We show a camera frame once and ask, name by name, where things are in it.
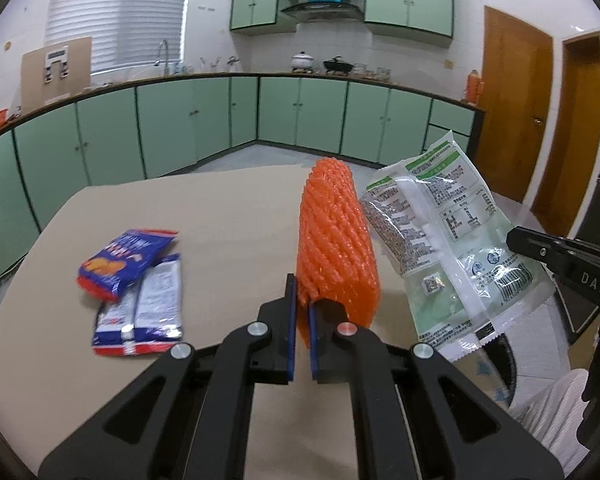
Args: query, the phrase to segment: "person's leg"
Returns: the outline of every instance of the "person's leg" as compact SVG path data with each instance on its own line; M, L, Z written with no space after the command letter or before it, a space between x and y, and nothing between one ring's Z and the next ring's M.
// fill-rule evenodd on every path
M589 452L576 438L587 405L582 391L588 376L586 370L572 370L523 406L509 410L509 415L560 461L565 476Z

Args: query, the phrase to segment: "table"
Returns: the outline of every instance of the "table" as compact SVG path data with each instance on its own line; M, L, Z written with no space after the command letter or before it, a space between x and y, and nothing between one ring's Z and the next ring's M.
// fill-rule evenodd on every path
M52 219L0 306L0 431L36 472L43 458L153 356L91 351L98 301L75 283L78 266L129 228L180 232L184 339L213 345L283 295L294 272L299 202L309 168L269 166L90 187ZM387 343L416 342L402 279L376 248L382 286L372 329ZM484 390L475 357L461 369ZM246 479L357 478L344 384L311 380L299 340L289 386L258 384Z

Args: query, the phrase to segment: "window blind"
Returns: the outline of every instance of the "window blind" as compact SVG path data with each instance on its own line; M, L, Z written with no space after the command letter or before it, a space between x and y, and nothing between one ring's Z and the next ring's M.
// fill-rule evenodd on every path
M91 71L154 62L158 44L169 42L180 59L184 0L51 0L45 44L93 37Z

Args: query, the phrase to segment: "orange foam net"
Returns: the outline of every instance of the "orange foam net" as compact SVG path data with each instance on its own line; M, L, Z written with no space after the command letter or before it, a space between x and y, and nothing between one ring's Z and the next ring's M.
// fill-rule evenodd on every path
M342 303L366 328L378 308L378 268L348 166L316 162L304 185L298 240L298 329L308 344L307 307L320 298Z

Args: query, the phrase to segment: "snack bag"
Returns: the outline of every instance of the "snack bag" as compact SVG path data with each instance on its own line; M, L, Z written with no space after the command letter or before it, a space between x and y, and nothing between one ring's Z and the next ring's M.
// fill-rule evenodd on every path
M84 262L76 281L96 298L117 302L177 234L176 231L130 229Z
M167 351L182 338L180 255L160 258L119 303L103 303L91 345L98 355Z

